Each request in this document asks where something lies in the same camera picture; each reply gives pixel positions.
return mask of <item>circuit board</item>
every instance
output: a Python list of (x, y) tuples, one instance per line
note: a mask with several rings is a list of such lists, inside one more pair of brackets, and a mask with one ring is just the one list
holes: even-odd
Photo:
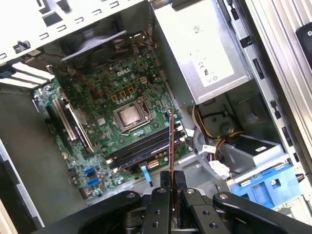
[[(113, 172), (107, 157), (169, 126), (166, 111), (173, 104), (150, 51), (143, 48), (87, 75), (57, 67), (54, 73), (57, 79), (33, 95), (69, 168), (70, 182), (88, 199), (141, 177), (137, 164)], [(62, 119), (59, 115), (52, 118), (47, 109), (55, 109), (56, 100), (64, 98), (81, 123), (91, 150), (80, 140), (64, 138), (59, 127)], [(175, 147), (175, 159), (189, 152), (188, 144), (181, 142)], [(164, 149), (139, 165), (152, 171), (166, 164), (168, 152)]]

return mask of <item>pcie slot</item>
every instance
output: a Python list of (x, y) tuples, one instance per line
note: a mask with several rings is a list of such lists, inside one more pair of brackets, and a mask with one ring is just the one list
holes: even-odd
[(76, 140), (77, 136), (76, 136), (73, 128), (71, 127), (69, 121), (66, 118), (66, 115), (65, 115), (63, 108), (62, 108), (63, 105), (60, 103), (58, 98), (53, 100), (53, 104), (54, 104), (54, 107), (55, 107), (60, 119), (62, 120), (62, 122), (64, 124), (65, 130), (66, 130), (70, 140)]
[(45, 109), (47, 110), (47, 112), (50, 116), (50, 119), (51, 119), (61, 141), (67, 147), (67, 149), (69, 151), (71, 151), (71, 145), (67, 139), (67, 134), (65, 132), (63, 132), (64, 126), (59, 122), (59, 118), (55, 114), (53, 107), (52, 106), (46, 106)]
[(78, 137), (79, 137), (83, 147), (85, 148), (85, 150), (88, 153), (93, 153), (94, 149), (92, 147), (92, 144), (91, 144), (86, 132), (84, 131), (82, 124), (80, 123), (78, 117), (76, 116), (76, 113), (74, 112), (72, 106), (68, 103), (66, 105), (66, 108), (70, 111), (72, 117), (74, 118), (74, 121), (76, 123), (75, 131), (77, 132)]

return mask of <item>expansion slot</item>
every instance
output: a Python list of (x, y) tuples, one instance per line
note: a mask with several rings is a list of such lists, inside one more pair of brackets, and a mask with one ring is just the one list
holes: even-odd
[[(111, 154), (114, 173), (133, 166), (169, 148), (169, 128), (160, 130), (134, 144), (117, 150)], [(176, 137), (175, 144), (180, 143)]]
[(70, 140), (76, 140), (77, 139), (77, 136), (74, 132), (74, 129), (72, 128), (72, 126), (70, 125), (70, 123), (68, 122), (68, 119), (63, 111), (63, 103), (61, 103), (59, 101), (59, 98), (56, 98), (53, 100), (53, 104), (54, 104), (54, 107), (59, 115), (59, 117), (61, 118), (63, 124), (64, 124), (64, 127), (66, 129), (66, 132), (70, 138)]
[(63, 132), (64, 127), (59, 122), (57, 115), (55, 114), (52, 106), (46, 106), (46, 111), (48, 112), (50, 119), (64, 145), (66, 145), (67, 149), (71, 151), (71, 145), (67, 139), (67, 134)]
[(63, 101), (60, 101), (60, 99), (58, 98), (53, 100), (53, 104), (64, 124), (64, 127), (70, 140), (79, 139), (84, 149), (88, 153), (94, 152), (92, 144), (86, 132), (84, 131), (81, 123), (79, 122), (72, 106), (69, 103), (63, 103)]
[(78, 117), (76, 116), (76, 113), (75, 111), (73, 110), (72, 106), (68, 103), (66, 105), (66, 108), (70, 111), (72, 117), (74, 118), (75, 120), (75, 123), (76, 123), (76, 126), (75, 126), (75, 130), (78, 134), (78, 137), (83, 145), (83, 147), (85, 148), (85, 150), (88, 152), (88, 153), (93, 153), (94, 152), (94, 149), (92, 147), (92, 144), (86, 134), (86, 132), (84, 131), (80, 121), (78, 120)]

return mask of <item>ram slot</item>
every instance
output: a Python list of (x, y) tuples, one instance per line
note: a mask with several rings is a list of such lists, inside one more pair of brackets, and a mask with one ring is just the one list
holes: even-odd
[(122, 171), (169, 148), (169, 128), (163, 129), (111, 154), (113, 171)]

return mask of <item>yellow wire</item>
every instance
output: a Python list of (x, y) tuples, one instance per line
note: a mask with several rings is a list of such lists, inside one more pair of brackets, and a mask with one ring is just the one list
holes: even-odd
[(196, 112), (196, 114), (199, 118), (200, 124), (203, 126), (203, 129), (205, 130), (205, 133), (207, 134), (207, 136), (209, 136), (210, 138), (213, 138), (213, 136), (208, 132), (207, 128), (205, 127), (203, 120), (199, 117), (199, 110), (197, 110), (197, 111), (194, 110), (194, 114), (195, 114), (195, 112)]
[(229, 134), (229, 136), (230, 136), (230, 137), (234, 137), (234, 136), (236, 136), (236, 135), (238, 135), (238, 134), (241, 134), (241, 133), (244, 133), (244, 131), (234, 132), (234, 133)]
[(196, 119), (195, 119), (195, 106), (193, 106), (192, 108), (192, 119), (193, 119), (193, 122), (194, 124), (196, 125), (196, 127), (200, 130), (201, 132), (201, 128), (199, 127), (199, 124), (196, 122)]

